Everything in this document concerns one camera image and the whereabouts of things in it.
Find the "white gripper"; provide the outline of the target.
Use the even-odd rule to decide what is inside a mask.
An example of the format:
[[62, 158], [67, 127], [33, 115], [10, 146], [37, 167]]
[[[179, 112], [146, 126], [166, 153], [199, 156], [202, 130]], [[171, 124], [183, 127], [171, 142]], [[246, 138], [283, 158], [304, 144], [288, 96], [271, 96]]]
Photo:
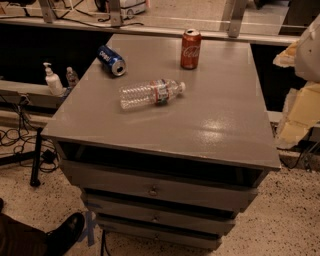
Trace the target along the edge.
[[276, 55], [273, 64], [282, 68], [295, 66], [295, 74], [308, 81], [299, 90], [289, 90], [276, 130], [276, 146], [290, 149], [320, 121], [320, 84], [316, 83], [320, 82], [320, 14], [299, 41]]

